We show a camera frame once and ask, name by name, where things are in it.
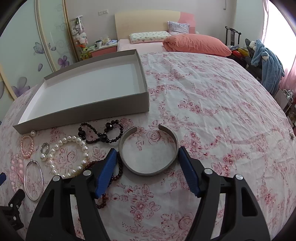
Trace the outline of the thin silver bangle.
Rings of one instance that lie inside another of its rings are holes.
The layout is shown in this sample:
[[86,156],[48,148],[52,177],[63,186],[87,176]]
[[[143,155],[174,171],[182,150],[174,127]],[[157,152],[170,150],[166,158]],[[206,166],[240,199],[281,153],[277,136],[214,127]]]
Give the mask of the thin silver bangle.
[[35,160],[30,160],[23,172],[23,187],[25,194],[32,201],[38,201],[44,192],[44,177],[41,166]]

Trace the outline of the silver cuff bangle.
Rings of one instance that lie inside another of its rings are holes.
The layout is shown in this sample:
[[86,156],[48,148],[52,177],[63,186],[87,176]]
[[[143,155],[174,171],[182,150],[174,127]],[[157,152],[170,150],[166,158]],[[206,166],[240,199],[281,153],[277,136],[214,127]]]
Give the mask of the silver cuff bangle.
[[171,128],[163,124],[159,124],[158,129],[168,134],[173,139],[173,142],[175,144],[175,148],[170,160],[159,161],[156,159],[156,157],[153,157],[152,159],[144,159],[143,161],[127,161],[123,155],[123,145],[125,144],[126,139],[137,131],[137,127],[132,126],[128,130],[126,130],[120,138],[118,144],[119,156],[126,168],[128,168],[132,173],[142,177],[155,176],[169,168],[169,166],[175,161],[175,159],[177,159],[177,154],[179,150],[179,141],[177,135]]

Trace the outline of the single pearl earring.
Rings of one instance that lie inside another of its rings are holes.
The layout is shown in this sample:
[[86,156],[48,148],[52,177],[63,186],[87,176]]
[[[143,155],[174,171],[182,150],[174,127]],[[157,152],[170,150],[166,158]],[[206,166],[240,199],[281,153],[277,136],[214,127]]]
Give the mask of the single pearl earring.
[[32,130],[32,131],[30,132],[30,135],[31,135],[32,137],[34,137],[34,136],[36,135],[36,131],[35,131],[35,130]]

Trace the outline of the floral pink bedsheet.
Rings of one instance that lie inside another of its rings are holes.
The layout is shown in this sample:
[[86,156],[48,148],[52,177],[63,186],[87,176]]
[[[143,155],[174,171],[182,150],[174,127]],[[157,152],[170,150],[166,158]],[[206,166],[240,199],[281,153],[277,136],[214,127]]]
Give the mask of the floral pink bedsheet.
[[[205,167],[243,175],[275,237],[295,209],[295,137],[273,97],[226,58],[149,53],[141,60],[150,110],[119,117],[125,129],[137,127],[125,142],[125,156],[171,155],[174,144],[158,125],[170,127]],[[111,240],[184,240],[198,205],[174,163],[149,178],[124,169],[99,213]]]

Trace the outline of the floral sliding wardrobe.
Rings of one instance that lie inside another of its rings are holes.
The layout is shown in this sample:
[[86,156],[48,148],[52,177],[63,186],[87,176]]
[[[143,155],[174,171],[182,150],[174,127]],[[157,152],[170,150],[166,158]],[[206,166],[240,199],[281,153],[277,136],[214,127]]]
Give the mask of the floral sliding wardrobe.
[[25,1],[1,34],[1,119],[45,76],[76,62],[65,1]]

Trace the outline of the pink curtain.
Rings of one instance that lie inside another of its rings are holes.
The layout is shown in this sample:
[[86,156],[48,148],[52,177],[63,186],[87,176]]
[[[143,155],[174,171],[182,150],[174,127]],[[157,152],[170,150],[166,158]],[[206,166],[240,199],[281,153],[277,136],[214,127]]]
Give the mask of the pink curtain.
[[295,82],[295,65],[293,65],[290,71],[288,71],[287,69],[285,70],[285,76],[282,77],[280,81],[280,89],[291,89],[295,94]]

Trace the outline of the blue plush garment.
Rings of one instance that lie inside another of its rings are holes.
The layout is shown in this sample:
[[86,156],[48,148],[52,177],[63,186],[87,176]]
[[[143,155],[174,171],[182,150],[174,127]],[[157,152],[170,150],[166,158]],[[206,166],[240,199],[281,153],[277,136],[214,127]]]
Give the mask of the blue plush garment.
[[262,65],[261,84],[271,95],[275,95],[285,72],[279,58],[260,39],[255,42],[251,65],[257,67],[259,62]]

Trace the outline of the white mug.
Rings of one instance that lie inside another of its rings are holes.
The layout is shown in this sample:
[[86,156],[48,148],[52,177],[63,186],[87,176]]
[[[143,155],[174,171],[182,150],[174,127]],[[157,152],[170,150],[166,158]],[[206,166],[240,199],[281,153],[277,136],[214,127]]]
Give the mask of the white mug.
[[101,46],[102,46],[102,40],[96,41],[95,44],[96,44],[96,47],[97,48],[101,48]]

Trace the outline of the clear tube of plush toys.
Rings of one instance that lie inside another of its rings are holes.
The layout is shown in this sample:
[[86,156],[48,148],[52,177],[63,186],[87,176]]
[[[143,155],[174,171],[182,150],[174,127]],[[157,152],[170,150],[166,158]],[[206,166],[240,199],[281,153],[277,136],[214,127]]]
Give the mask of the clear tube of plush toys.
[[88,58],[88,39],[83,25],[82,15],[70,20],[70,29],[73,43],[79,60],[84,60]]

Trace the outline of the pink bedside table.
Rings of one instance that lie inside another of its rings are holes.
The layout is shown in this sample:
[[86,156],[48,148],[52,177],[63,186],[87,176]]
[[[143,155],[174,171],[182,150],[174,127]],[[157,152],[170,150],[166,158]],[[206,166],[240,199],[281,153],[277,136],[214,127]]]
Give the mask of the pink bedside table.
[[114,53],[117,51],[117,44],[103,46],[101,48],[96,48],[90,52],[91,57],[97,57],[104,54]]

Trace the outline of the orange pink quilt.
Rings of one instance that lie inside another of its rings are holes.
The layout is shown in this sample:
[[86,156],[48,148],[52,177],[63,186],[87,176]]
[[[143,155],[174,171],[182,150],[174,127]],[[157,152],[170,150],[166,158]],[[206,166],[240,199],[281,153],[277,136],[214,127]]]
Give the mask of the orange pink quilt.
[[169,36],[163,41],[168,52],[187,52],[221,57],[231,55],[231,50],[219,39],[201,34],[180,34]]

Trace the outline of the dark wooden chair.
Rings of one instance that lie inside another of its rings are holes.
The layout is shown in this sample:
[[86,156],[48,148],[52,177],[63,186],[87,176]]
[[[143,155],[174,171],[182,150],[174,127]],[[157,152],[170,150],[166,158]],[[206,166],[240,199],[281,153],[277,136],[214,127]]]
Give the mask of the dark wooden chair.
[[225,45],[228,45],[228,37],[230,37],[230,45],[235,46],[240,44],[240,36],[241,32],[233,28],[229,28],[228,26],[225,27],[226,29],[226,36],[225,36]]

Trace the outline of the beige pink headboard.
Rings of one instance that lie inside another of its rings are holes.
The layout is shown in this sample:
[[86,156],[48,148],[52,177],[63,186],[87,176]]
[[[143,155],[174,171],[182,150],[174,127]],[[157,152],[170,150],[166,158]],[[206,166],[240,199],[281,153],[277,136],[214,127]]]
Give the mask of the beige pink headboard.
[[196,33],[193,14],[164,9],[143,9],[116,13],[115,27],[117,39],[128,39],[132,33],[167,31],[168,21],[189,24],[189,33]]

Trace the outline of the small lilac pillow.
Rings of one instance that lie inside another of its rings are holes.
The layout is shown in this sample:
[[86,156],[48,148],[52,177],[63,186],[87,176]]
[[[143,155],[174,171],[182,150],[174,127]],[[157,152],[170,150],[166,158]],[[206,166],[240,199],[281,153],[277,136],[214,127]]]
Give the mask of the small lilac pillow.
[[189,24],[182,24],[173,21],[167,21],[168,33],[171,35],[188,34],[190,30]]

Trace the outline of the floral white pillow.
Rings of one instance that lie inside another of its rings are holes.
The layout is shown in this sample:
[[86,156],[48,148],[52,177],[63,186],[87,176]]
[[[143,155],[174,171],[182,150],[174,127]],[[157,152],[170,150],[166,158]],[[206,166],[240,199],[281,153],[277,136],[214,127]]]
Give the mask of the floral white pillow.
[[153,43],[153,42],[163,42],[167,37],[170,37],[166,31],[156,31],[156,32],[142,32],[142,33],[132,33],[129,35],[129,40],[131,44],[138,43]]

